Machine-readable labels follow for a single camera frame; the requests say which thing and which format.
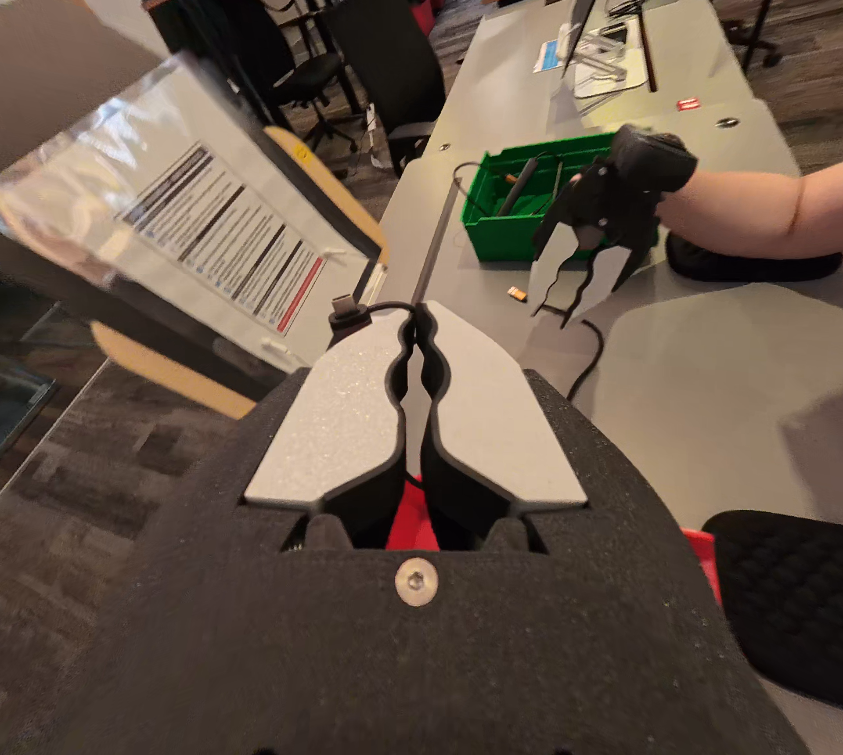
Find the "person's right forearm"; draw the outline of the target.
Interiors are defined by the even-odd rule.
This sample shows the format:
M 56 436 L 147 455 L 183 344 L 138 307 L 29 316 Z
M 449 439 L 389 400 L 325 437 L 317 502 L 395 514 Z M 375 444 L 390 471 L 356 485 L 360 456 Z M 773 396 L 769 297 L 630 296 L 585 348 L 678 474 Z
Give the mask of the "person's right forearm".
M 707 251 L 755 259 L 842 252 L 842 164 L 799 178 L 697 170 L 657 209 L 660 221 Z

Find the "black quilted pad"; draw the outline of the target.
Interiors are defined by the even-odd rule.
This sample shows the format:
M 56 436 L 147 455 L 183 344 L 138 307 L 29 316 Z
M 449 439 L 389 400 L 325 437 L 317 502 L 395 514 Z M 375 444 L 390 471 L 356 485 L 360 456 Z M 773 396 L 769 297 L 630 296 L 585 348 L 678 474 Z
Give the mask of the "black quilted pad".
M 724 511 L 713 537 L 722 608 L 743 655 L 769 681 L 842 707 L 842 526 Z

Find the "green storage bin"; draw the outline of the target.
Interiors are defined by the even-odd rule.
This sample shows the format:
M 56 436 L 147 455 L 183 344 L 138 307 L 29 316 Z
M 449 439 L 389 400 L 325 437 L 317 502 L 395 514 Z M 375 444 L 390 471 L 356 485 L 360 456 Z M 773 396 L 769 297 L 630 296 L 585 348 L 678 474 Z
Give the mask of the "green storage bin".
M 486 153 L 465 192 L 461 221 L 482 262 L 533 260 L 533 234 L 561 188 L 595 158 L 608 158 L 615 132 L 508 147 Z M 513 177 L 525 162 L 540 157 L 532 179 L 509 216 L 496 216 Z

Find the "clear plastic bag with label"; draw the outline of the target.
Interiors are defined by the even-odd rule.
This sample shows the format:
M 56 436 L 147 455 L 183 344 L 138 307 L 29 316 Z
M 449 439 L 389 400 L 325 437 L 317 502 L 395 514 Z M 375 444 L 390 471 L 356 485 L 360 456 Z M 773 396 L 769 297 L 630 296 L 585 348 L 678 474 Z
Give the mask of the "clear plastic bag with label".
M 246 376 L 311 366 L 378 296 L 380 227 L 292 133 L 177 54 L 2 173 L 11 238 Z

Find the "dark brown strip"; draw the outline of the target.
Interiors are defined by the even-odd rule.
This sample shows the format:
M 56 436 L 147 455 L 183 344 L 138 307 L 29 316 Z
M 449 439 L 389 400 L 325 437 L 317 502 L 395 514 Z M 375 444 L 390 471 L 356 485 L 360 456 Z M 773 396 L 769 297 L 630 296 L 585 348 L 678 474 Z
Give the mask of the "dark brown strip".
M 647 81 L 648 81 L 648 90 L 651 93 L 657 93 L 659 90 L 657 74 L 655 70 L 655 65 L 652 59 L 652 51 L 650 40 L 648 36 L 647 25 L 645 22 L 644 17 L 644 0 L 637 0 L 637 18 L 638 18 L 638 28 L 639 34 L 641 39 L 641 49 L 644 55 L 646 73 L 647 73 Z

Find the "black usb-c cable orange plug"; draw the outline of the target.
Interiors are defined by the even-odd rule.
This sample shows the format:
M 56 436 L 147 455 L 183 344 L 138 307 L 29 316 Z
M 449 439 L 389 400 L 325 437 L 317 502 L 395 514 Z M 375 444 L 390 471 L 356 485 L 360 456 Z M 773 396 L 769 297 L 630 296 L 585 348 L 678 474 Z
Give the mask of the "black usb-c cable orange plug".
M 402 301 L 376 302 L 374 304 L 358 303 L 353 296 L 345 295 L 332 300 L 333 312 L 329 316 L 329 325 L 332 330 L 330 347 L 369 326 L 372 323 L 374 313 L 382 313 L 388 310 L 403 310 L 410 314 L 412 319 L 416 318 L 416 304 Z M 603 332 L 591 321 L 584 319 L 582 325 L 591 330 L 596 339 L 596 350 L 592 360 L 573 382 L 566 399 L 574 403 L 577 394 L 585 382 L 592 376 L 605 352 L 605 336 Z

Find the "clear acrylic stand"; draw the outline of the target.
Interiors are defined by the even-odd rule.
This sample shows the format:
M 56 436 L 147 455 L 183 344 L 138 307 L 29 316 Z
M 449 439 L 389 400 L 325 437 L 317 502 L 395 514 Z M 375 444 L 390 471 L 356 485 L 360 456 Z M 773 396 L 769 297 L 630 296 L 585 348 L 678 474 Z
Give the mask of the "clear acrylic stand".
M 627 87 L 625 44 L 598 33 L 585 33 L 573 57 L 574 97 L 589 99 Z

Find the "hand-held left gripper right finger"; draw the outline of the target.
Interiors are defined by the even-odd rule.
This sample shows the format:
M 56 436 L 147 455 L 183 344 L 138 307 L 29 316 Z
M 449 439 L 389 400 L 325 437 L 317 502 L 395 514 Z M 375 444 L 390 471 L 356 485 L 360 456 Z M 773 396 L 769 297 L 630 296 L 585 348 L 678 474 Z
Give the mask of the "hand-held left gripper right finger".
M 587 507 L 530 382 L 497 341 L 430 300 L 420 351 L 430 399 L 421 481 L 440 550 L 478 550 L 500 520 Z

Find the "black wrist rest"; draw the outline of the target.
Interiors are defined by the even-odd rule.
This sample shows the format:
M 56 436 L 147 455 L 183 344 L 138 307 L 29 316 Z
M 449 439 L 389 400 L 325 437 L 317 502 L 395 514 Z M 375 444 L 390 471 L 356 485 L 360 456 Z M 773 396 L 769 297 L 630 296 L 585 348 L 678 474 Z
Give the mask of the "black wrist rest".
M 687 280 L 715 284 L 800 283 L 821 280 L 841 267 L 842 254 L 803 259 L 764 259 L 720 255 L 675 233 L 665 241 L 671 270 Z

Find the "blue white card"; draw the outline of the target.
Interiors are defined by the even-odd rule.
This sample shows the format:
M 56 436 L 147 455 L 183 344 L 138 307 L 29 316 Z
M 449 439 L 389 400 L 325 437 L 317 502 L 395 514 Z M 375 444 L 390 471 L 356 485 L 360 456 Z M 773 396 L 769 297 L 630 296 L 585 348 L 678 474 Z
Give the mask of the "blue white card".
M 558 38 L 543 43 L 533 65 L 533 73 L 548 72 L 558 68 L 566 71 L 575 66 L 576 58 L 573 57 L 566 64 L 567 48 L 567 40 Z

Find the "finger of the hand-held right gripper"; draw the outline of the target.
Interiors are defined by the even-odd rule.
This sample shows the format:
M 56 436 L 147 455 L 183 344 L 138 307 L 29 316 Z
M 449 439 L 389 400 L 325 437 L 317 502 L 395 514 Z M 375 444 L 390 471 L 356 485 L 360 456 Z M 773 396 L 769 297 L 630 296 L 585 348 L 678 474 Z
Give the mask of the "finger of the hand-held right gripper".
M 584 279 L 564 310 L 562 330 L 572 320 L 594 309 L 611 295 L 631 255 L 631 249 L 622 245 L 600 246 L 591 252 L 586 262 Z
M 550 233 L 544 233 L 536 243 L 536 254 L 530 269 L 529 313 L 535 317 L 544 306 L 556 283 L 562 266 L 579 249 L 574 229 L 566 223 L 555 223 Z

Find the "red plastic bin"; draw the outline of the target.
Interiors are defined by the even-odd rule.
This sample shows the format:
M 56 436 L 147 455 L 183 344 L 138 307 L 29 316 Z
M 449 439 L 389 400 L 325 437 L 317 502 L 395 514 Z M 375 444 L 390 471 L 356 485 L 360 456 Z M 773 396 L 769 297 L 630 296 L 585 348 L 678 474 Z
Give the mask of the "red plastic bin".
M 714 536 L 708 532 L 689 528 L 682 528 L 681 531 L 698 560 L 717 604 L 722 605 Z M 392 522 L 385 549 L 439 550 L 420 478 L 412 475 L 406 477 L 403 496 Z

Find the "black tube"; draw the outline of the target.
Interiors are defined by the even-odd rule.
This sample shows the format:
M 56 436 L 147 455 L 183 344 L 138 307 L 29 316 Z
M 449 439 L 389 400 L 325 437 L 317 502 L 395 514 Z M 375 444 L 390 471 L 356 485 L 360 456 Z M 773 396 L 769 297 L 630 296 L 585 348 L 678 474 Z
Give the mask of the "black tube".
M 511 214 L 513 207 L 516 205 L 519 198 L 521 197 L 522 192 L 526 187 L 528 181 L 532 179 L 532 176 L 535 170 L 538 168 L 539 163 L 540 157 L 536 156 L 529 158 L 525 162 L 519 175 L 517 177 L 513 177 L 514 181 L 512 181 L 510 190 L 506 198 L 501 203 L 500 208 L 497 210 L 496 216 L 502 218 Z

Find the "person's right hand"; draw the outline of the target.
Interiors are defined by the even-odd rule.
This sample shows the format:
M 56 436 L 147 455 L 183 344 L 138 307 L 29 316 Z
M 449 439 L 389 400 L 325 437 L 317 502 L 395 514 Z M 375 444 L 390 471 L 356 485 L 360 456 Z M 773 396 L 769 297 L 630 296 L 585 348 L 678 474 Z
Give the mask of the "person's right hand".
M 699 159 L 675 135 L 623 125 L 615 133 L 609 164 L 636 191 L 671 194 L 688 184 Z

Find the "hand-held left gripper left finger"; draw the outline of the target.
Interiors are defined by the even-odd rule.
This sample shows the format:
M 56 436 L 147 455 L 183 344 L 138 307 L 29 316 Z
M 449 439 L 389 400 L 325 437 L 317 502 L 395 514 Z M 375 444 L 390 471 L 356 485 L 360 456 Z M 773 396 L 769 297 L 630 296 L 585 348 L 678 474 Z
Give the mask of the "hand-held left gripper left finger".
M 340 519 L 358 547 L 382 548 L 406 487 L 407 368 L 415 319 L 378 310 L 317 360 L 245 488 L 244 501 Z

